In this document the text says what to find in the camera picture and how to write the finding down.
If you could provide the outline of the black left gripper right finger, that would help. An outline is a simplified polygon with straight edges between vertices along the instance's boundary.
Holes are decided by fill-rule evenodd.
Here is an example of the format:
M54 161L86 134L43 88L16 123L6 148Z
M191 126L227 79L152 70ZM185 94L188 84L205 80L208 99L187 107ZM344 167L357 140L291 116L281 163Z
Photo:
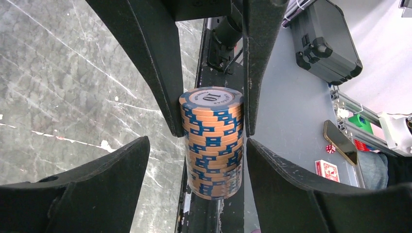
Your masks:
M338 183L253 139L246 157L263 233L409 233L412 185L381 190Z

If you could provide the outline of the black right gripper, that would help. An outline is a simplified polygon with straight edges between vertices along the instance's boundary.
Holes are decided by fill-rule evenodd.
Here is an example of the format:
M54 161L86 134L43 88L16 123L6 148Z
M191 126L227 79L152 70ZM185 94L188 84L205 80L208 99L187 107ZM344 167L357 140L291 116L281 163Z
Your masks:
M89 0L150 87L172 133L183 136L179 31L175 21L205 19L206 64L232 74L243 34L244 131L255 134L262 79L287 0Z

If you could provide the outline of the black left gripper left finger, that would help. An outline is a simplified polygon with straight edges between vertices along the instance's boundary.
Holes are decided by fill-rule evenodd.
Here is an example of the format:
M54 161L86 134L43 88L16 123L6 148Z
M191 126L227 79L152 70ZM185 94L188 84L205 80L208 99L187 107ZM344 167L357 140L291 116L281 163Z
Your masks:
M38 182L2 185L1 232L130 232L149 154L150 141L143 136Z

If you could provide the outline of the orange poker chip stack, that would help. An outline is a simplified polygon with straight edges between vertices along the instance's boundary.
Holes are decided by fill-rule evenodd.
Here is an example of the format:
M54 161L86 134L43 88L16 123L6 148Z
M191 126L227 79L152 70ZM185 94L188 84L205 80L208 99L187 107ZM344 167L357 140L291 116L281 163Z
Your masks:
M233 196L242 182L242 93L199 87L183 93L179 104L190 189L206 200Z

